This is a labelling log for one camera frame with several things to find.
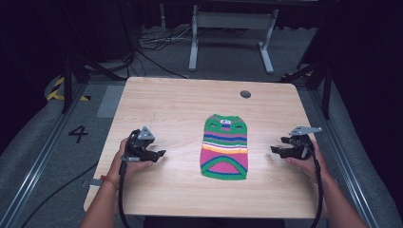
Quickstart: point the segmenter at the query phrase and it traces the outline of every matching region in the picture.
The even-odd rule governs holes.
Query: person's arm
[[[107,172],[107,176],[111,181],[103,181],[101,187],[86,210],[86,214],[81,221],[80,227],[114,227],[115,221],[115,199],[117,186],[119,186],[120,175],[119,168],[121,166],[121,156],[125,152],[125,144],[127,139],[121,141],[119,151],[116,153],[110,169]],[[127,164],[125,178],[132,177],[136,172],[145,169],[152,165],[152,161],[144,162],[130,162]]]
[[[323,185],[323,195],[326,200],[327,210],[329,214],[329,221],[332,228],[346,228],[346,227],[367,227],[358,213],[355,211],[350,202],[347,201],[340,188],[337,186],[332,175],[329,173],[326,163],[323,160],[317,142],[313,141],[315,147],[315,154],[320,164],[320,176]],[[301,168],[301,170],[314,182],[317,183],[317,175],[315,171],[315,164],[313,158],[310,157],[306,161],[287,158],[286,161],[294,166]]]

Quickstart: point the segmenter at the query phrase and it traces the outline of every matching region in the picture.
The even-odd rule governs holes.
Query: colorful knit garment
[[[201,173],[220,180],[245,180],[248,172],[247,127],[236,116],[213,115],[204,125]]]

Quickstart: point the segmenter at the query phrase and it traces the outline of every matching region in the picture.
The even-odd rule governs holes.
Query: dark background
[[[44,8],[44,1],[0,3],[0,153],[46,105],[44,91],[62,70],[69,50],[66,42],[96,62],[127,54],[123,29],[108,23],[120,20],[114,1],[97,5],[71,0],[63,6],[58,2],[53,2],[51,11]],[[402,216],[403,9],[397,1],[354,0],[339,5],[341,9],[326,17],[302,62],[311,64],[329,56],[334,61],[334,81],[356,133]],[[159,25],[158,5],[130,7],[137,25]],[[176,15],[174,8],[167,15]],[[168,19],[168,25],[174,28],[175,20],[189,20],[191,14],[185,15]],[[279,27],[310,28],[321,23],[322,15],[309,16],[299,9],[283,10],[278,19]]]

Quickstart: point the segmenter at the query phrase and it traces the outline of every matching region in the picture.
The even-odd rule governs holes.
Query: human hand
[[[121,141],[119,151],[115,154],[115,157],[113,158],[113,162],[110,165],[109,172],[107,173],[107,175],[111,179],[113,179],[113,181],[115,181],[117,184],[119,184],[119,182],[120,182],[119,169],[120,169],[121,163],[122,163],[121,156],[125,152],[126,143],[127,143],[127,138]],[[153,164],[152,161],[128,162],[126,172],[125,172],[125,179],[132,177],[135,173],[145,169],[146,167],[151,166],[152,164]]]
[[[312,141],[312,144],[314,145],[315,155],[316,155],[317,161],[319,162],[319,165],[320,165],[321,177],[324,178],[326,176],[329,176],[330,174],[327,170],[325,160],[323,159],[322,152],[320,151],[320,148],[317,145],[317,142]],[[285,160],[288,163],[291,163],[292,165],[299,167],[302,170],[302,172],[304,172],[312,181],[317,183],[317,171],[315,169],[315,163],[314,163],[313,156],[311,156],[307,160],[298,160],[298,159],[294,159],[294,158],[287,158]]]

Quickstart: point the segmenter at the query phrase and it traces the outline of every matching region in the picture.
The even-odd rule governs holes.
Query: gray carpet
[[[145,52],[145,55],[161,66],[191,79],[275,82],[284,73],[296,71],[296,65],[303,51],[315,34],[314,29],[276,29],[269,45],[275,73],[268,75],[262,64],[257,43],[264,36],[261,31],[248,30],[242,35],[223,31],[206,31],[199,38],[199,58],[197,70],[190,72],[188,58],[190,42],[183,40],[162,50]],[[145,77],[179,77],[168,73],[143,56],[128,69],[128,76]],[[127,69],[116,72],[127,77]],[[294,81],[300,85],[305,79]],[[122,94],[124,83],[112,82],[103,75],[92,75],[89,85],[82,95],[91,96],[89,102],[78,102],[61,130],[54,150],[43,170],[36,186],[25,203],[20,215],[12,227],[21,227],[30,213],[52,192],[87,170],[100,157],[108,129]],[[298,94],[312,126],[322,126],[321,113],[314,108],[312,93],[303,86],[298,86]],[[15,137],[7,150],[0,157],[0,215],[3,217],[17,194],[25,175],[32,167],[47,142],[48,136],[61,118],[62,101],[52,100],[41,110],[24,129]],[[330,106],[330,124],[334,128],[350,165],[354,168],[362,191],[370,205],[378,227],[403,227],[400,216],[387,189],[373,169],[358,136],[350,121],[348,112],[341,101],[336,87],[333,87]],[[79,126],[85,127],[88,135],[77,143],[77,136],[68,135]],[[326,133],[316,134],[326,157],[329,169],[340,184],[341,189],[354,204],[349,187],[336,162],[335,151]],[[86,184],[92,178],[94,169],[63,188],[58,194],[44,204],[31,218],[27,227],[77,227],[84,215],[83,204],[86,198]],[[142,227],[139,219],[129,217],[133,227]],[[310,227],[311,220],[286,220],[287,228]],[[116,227],[122,227],[116,217]],[[326,227],[322,221],[318,227]]]

